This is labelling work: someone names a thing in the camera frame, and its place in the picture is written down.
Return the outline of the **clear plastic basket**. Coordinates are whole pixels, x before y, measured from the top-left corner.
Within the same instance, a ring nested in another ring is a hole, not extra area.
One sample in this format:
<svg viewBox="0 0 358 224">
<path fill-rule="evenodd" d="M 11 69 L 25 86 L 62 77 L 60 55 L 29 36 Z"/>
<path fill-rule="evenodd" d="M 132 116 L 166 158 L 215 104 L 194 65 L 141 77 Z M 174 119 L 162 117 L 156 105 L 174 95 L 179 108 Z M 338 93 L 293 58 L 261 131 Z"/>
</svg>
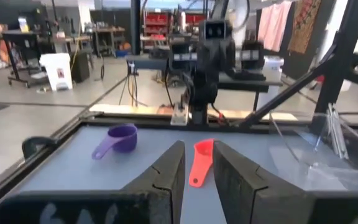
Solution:
<svg viewBox="0 0 358 224">
<path fill-rule="evenodd" d="M 274 174 L 303 190 L 358 190 L 358 133 L 333 105 L 311 124 L 269 121 Z"/>
</svg>

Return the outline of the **black building pillar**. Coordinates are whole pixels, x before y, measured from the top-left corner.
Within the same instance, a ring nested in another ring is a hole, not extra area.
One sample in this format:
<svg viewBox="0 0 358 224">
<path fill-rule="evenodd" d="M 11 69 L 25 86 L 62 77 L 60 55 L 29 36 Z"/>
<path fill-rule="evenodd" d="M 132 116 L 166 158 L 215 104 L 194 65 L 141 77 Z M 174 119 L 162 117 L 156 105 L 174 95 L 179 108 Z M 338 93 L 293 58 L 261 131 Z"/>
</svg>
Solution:
<svg viewBox="0 0 358 224">
<path fill-rule="evenodd" d="M 133 55 L 140 54 L 140 2 L 131 0 L 131 49 Z"/>
</svg>

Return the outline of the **black rolling table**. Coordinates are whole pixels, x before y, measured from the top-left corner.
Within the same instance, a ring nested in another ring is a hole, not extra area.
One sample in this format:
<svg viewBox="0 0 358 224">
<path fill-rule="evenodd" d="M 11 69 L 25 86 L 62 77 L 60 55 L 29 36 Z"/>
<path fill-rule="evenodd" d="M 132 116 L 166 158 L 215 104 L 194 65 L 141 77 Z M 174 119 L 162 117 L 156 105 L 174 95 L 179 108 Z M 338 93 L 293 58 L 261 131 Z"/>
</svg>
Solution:
<svg viewBox="0 0 358 224">
<path fill-rule="evenodd" d="M 9 60 L 12 67 L 12 75 L 8 76 L 8 84 L 12 85 L 13 82 L 23 83 L 27 88 L 32 86 L 44 85 L 47 83 L 47 76 L 43 78 L 34 78 L 32 75 L 43 72 L 39 63 L 41 51 L 38 42 L 38 33 L 35 32 L 21 32 L 19 30 L 7 30 L 2 32 L 2 39 L 6 43 Z M 22 49 L 31 49 L 35 52 L 38 65 L 31 67 L 28 63 L 26 54 L 24 54 L 25 65 L 21 68 L 17 67 L 17 62 L 13 53 L 13 47 L 19 48 L 19 53 Z"/>
</svg>

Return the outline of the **small black edge clamp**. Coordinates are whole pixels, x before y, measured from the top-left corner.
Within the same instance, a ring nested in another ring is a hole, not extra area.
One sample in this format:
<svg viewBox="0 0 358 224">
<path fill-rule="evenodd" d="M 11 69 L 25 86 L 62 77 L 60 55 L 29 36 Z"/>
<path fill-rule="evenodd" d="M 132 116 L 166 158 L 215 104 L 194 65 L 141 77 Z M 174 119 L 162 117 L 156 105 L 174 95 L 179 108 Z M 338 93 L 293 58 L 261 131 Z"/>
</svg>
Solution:
<svg viewBox="0 0 358 224">
<path fill-rule="evenodd" d="M 25 139 L 21 145 L 24 159 L 30 158 L 41 146 L 52 147 L 57 145 L 57 142 L 56 139 L 45 136 L 32 136 Z"/>
</svg>

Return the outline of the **black tripod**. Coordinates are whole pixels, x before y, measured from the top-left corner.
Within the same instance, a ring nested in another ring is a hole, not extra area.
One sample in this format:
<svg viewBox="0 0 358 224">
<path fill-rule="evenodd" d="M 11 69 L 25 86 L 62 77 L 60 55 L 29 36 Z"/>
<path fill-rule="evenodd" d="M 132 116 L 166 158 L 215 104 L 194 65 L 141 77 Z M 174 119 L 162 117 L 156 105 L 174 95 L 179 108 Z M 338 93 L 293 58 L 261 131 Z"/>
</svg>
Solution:
<svg viewBox="0 0 358 224">
<path fill-rule="evenodd" d="M 137 94 L 137 69 L 135 68 L 134 61 L 127 61 L 127 75 L 124 79 L 124 85 L 121 90 L 120 98 L 119 98 L 119 105 L 122 102 L 122 98 L 124 96 L 124 90 L 128 91 L 128 94 L 131 98 L 131 105 L 138 107 L 138 94 Z"/>
</svg>

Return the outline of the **white pedal bin red label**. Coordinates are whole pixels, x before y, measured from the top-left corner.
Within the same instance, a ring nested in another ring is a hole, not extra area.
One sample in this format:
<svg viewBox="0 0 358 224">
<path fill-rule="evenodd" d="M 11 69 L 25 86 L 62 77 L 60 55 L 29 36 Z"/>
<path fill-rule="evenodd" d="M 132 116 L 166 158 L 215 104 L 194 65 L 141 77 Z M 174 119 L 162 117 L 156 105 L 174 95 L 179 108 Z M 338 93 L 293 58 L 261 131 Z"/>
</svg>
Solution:
<svg viewBox="0 0 358 224">
<path fill-rule="evenodd" d="M 43 54 L 39 63 L 46 70 L 52 91 L 71 90 L 73 88 L 69 54 Z"/>
</svg>

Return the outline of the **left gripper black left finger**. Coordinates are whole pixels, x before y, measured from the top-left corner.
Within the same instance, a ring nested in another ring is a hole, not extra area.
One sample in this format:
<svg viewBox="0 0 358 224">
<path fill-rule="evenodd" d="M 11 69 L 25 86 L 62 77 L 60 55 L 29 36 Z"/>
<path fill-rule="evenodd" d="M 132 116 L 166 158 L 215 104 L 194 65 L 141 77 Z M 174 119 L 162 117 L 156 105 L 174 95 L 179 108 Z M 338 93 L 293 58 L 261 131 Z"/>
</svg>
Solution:
<svg viewBox="0 0 358 224">
<path fill-rule="evenodd" d="M 124 224 L 180 224 L 185 186 L 185 143 L 173 143 L 122 189 L 136 197 Z"/>
</svg>

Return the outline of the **red storage bin shelf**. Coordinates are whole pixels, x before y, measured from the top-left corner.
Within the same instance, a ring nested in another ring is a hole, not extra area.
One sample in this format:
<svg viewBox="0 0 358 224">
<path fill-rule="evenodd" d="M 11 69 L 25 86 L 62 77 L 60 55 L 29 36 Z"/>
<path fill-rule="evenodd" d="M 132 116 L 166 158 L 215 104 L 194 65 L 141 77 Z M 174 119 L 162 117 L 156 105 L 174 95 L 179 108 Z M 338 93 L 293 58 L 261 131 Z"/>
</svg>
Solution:
<svg viewBox="0 0 358 224">
<path fill-rule="evenodd" d="M 144 12 L 144 41 L 166 41 L 170 33 L 171 15 L 169 12 Z"/>
</svg>

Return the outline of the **purple measuring cup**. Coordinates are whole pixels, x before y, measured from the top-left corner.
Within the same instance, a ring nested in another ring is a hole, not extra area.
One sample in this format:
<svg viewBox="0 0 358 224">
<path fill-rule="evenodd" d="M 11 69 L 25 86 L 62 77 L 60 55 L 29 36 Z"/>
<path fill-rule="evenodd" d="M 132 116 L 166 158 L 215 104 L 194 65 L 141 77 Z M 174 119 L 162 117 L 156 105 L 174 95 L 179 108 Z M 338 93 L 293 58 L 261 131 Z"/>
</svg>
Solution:
<svg viewBox="0 0 358 224">
<path fill-rule="evenodd" d="M 137 145 L 137 132 L 138 129 L 134 124 L 120 124 L 109 128 L 107 135 L 95 148 L 91 157 L 100 160 L 110 149 L 122 153 L 134 151 Z"/>
</svg>

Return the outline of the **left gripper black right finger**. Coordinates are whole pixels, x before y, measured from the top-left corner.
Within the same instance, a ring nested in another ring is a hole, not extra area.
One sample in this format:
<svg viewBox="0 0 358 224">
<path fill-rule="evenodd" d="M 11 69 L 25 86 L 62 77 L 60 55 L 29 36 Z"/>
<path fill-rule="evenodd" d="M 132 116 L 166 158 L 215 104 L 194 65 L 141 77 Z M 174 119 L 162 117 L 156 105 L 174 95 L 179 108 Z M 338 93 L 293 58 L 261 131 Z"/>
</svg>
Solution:
<svg viewBox="0 0 358 224">
<path fill-rule="evenodd" d="M 214 181 L 227 224 L 312 224 L 313 199 L 222 141 L 214 142 Z"/>
</svg>

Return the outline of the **red measuring cup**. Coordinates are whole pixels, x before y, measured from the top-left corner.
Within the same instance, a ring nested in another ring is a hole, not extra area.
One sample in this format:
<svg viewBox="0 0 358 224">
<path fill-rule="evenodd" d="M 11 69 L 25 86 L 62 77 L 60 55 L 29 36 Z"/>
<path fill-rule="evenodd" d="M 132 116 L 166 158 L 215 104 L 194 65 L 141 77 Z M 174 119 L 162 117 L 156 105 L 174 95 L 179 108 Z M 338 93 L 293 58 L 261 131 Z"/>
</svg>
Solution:
<svg viewBox="0 0 358 224">
<path fill-rule="evenodd" d="M 194 158 L 189 176 L 189 185 L 202 187 L 204 180 L 213 164 L 214 139 L 205 139 L 194 144 Z"/>
</svg>

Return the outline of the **pink hanging cloth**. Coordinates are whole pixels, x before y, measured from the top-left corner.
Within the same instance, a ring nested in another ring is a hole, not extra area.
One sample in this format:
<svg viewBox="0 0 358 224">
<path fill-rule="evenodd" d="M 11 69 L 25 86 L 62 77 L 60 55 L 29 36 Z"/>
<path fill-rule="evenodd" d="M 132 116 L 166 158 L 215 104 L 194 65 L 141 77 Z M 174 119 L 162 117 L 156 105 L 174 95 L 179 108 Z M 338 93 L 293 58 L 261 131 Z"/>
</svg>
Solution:
<svg viewBox="0 0 358 224">
<path fill-rule="evenodd" d="M 291 1 L 283 1 L 262 9 L 258 40 L 262 41 L 264 49 L 274 52 L 280 50 L 291 5 Z"/>
</svg>

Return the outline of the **black aluminium rig frame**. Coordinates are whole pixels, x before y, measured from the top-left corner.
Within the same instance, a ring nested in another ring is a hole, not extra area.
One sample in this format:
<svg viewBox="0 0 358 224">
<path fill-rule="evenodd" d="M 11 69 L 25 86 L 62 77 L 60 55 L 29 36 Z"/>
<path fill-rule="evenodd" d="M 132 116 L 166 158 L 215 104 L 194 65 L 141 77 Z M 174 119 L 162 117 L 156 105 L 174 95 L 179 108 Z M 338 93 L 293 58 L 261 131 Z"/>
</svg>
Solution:
<svg viewBox="0 0 358 224">
<path fill-rule="evenodd" d="M 319 94 L 315 111 L 323 112 L 330 103 L 334 103 L 339 96 L 339 85 L 344 80 L 358 84 L 358 73 L 354 67 L 358 65 L 358 52 L 355 52 L 358 40 L 358 0 L 348 0 L 339 30 L 337 31 L 332 46 L 321 59 L 320 63 L 308 73 L 290 85 L 286 90 L 270 100 L 244 119 L 234 122 L 232 129 L 250 131 L 256 133 L 260 131 L 265 122 L 262 117 L 279 105 L 287 101 L 291 96 L 304 88 L 307 84 L 319 76 L 324 76 L 323 92 Z M 82 126 L 100 125 L 105 126 L 109 118 L 117 119 L 118 114 L 91 113 L 82 111 L 61 129 L 56 131 L 51 138 L 56 139 L 57 145 L 52 147 L 41 146 L 30 158 L 24 160 L 23 164 L 8 170 L 7 174 L 0 178 L 0 202 L 11 193 L 36 167 L 41 165 L 59 147 L 64 145 Z"/>
</svg>

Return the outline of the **brown patterned hanging cloth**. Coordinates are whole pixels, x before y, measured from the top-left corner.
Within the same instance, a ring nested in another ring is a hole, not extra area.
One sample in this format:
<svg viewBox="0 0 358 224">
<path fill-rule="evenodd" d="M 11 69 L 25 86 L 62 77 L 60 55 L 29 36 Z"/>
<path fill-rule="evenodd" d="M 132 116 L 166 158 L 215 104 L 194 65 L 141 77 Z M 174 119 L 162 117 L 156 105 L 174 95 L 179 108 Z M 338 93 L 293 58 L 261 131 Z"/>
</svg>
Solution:
<svg viewBox="0 0 358 224">
<path fill-rule="evenodd" d="M 321 0 L 299 0 L 295 6 L 293 27 L 288 50 L 304 54 L 313 31 Z"/>
</svg>

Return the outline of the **white cylindrical bin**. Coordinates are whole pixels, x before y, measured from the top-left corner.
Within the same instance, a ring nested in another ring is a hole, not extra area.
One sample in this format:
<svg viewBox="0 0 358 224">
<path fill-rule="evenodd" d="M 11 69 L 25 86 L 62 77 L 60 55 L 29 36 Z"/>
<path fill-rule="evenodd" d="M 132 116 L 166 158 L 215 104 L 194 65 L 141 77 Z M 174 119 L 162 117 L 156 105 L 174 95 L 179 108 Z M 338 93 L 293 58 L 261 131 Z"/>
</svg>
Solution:
<svg viewBox="0 0 358 224">
<path fill-rule="evenodd" d="M 265 56 L 264 67 L 262 69 L 268 85 L 266 93 L 260 93 L 257 101 L 256 109 L 263 107 L 270 100 L 278 95 L 279 89 L 282 86 L 282 66 L 284 59 L 276 56 Z"/>
</svg>

